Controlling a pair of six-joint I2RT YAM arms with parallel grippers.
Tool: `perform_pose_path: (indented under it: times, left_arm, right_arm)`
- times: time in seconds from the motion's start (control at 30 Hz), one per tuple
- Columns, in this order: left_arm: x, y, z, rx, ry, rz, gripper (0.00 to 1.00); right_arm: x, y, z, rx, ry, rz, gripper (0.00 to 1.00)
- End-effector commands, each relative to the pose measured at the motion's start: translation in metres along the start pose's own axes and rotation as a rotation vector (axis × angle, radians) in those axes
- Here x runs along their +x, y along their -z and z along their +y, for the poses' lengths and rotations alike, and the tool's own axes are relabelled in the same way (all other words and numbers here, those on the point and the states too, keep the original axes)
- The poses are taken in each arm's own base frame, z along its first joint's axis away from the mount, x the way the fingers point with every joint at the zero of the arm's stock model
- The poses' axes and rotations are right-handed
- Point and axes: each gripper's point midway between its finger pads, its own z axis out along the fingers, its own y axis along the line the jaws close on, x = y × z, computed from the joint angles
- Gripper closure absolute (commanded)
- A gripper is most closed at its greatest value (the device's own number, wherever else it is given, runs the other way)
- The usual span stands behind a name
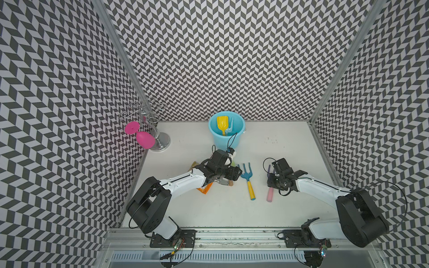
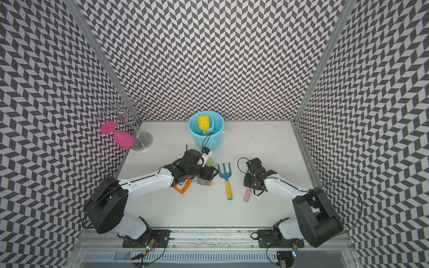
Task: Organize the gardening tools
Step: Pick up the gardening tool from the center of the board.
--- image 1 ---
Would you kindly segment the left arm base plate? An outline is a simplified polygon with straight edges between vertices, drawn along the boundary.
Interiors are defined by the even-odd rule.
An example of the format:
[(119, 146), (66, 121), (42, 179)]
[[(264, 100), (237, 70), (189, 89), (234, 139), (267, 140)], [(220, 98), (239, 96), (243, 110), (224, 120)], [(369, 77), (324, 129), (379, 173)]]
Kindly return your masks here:
[(165, 239), (157, 233), (153, 233), (150, 240), (150, 248), (173, 249), (175, 246), (192, 248), (195, 244), (196, 230), (179, 229), (170, 239)]

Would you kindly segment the teal rake yellow handle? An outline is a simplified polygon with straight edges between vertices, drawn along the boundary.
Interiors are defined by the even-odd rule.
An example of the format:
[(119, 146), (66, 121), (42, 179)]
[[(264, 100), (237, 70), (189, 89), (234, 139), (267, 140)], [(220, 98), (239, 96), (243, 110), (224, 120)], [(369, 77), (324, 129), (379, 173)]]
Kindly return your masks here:
[(255, 196), (252, 184), (250, 182), (250, 178), (252, 177), (252, 169), (251, 169), (250, 163), (243, 164), (242, 165), (242, 170), (243, 170), (243, 172), (241, 174), (241, 177), (244, 178), (246, 180), (246, 182), (247, 182), (250, 200), (254, 201), (256, 199), (256, 196)]

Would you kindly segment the purple rake pink handle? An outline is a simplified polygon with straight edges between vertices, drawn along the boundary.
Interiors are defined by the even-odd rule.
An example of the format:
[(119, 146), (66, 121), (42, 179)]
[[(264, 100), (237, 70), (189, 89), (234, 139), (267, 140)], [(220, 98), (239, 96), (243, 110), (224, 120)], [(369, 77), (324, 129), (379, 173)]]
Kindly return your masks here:
[[(269, 165), (269, 167), (268, 167), (268, 173), (267, 173), (267, 178), (270, 177), (271, 173), (275, 174), (275, 170), (274, 170), (274, 168), (271, 165)], [(274, 194), (274, 188), (269, 187), (268, 195), (267, 195), (267, 202), (271, 203), (273, 201), (273, 194)]]

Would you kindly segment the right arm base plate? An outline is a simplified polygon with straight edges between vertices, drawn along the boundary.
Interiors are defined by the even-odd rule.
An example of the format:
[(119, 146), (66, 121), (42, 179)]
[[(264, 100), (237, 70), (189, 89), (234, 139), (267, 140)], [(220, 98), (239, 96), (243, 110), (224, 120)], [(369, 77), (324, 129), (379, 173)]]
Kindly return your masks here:
[(332, 244), (329, 239), (317, 239), (306, 230), (282, 230), (277, 234), (277, 238), (285, 242), (286, 248), (331, 248)]

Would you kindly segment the light blue hand rake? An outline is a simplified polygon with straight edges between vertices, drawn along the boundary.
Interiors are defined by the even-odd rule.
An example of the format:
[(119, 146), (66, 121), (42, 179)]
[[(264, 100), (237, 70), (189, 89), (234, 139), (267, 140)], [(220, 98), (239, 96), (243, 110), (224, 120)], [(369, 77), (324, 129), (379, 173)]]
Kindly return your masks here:
[(232, 132), (232, 129), (233, 129), (233, 122), (234, 122), (234, 118), (229, 117), (228, 128), (225, 130), (225, 135), (226, 135), (226, 136)]

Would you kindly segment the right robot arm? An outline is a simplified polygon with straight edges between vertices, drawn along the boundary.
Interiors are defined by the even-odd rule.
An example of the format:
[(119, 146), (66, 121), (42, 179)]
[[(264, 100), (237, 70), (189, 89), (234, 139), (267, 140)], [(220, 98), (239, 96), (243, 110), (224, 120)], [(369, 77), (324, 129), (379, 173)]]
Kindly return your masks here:
[(348, 240), (364, 248), (388, 233), (389, 223), (365, 189), (348, 189), (323, 182), (302, 170), (294, 171), (286, 159), (273, 160), (266, 171), (267, 186), (282, 196), (292, 192), (308, 194), (337, 210), (337, 217), (315, 217), (301, 225), (300, 230), (286, 231), (287, 247), (331, 247), (331, 240)]

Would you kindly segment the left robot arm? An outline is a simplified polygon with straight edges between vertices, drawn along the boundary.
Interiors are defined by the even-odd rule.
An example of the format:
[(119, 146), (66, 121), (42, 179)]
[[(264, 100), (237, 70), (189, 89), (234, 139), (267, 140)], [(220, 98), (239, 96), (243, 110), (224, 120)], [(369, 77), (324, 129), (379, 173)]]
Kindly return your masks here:
[(242, 170), (232, 165), (235, 155), (231, 147), (217, 149), (209, 159), (182, 175), (164, 180), (147, 178), (127, 204), (126, 212), (144, 234), (154, 232), (166, 240), (176, 239), (180, 228), (165, 216), (170, 201), (219, 179), (237, 181)]

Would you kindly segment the pink spray bottle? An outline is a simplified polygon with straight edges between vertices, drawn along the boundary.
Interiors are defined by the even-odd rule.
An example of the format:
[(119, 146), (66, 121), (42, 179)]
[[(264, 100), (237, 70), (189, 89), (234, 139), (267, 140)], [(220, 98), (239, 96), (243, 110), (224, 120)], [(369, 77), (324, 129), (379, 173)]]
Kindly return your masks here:
[(230, 181), (226, 178), (216, 179), (215, 182), (223, 186), (230, 186)]

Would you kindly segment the yellow trowel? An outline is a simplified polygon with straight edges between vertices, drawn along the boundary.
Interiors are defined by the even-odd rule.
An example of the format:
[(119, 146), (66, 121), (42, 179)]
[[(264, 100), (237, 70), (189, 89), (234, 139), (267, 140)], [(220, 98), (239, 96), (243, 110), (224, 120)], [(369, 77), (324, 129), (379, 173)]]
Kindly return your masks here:
[(226, 131), (229, 128), (229, 117), (228, 116), (218, 116), (217, 117), (217, 127), (222, 131), (222, 135), (226, 136)]

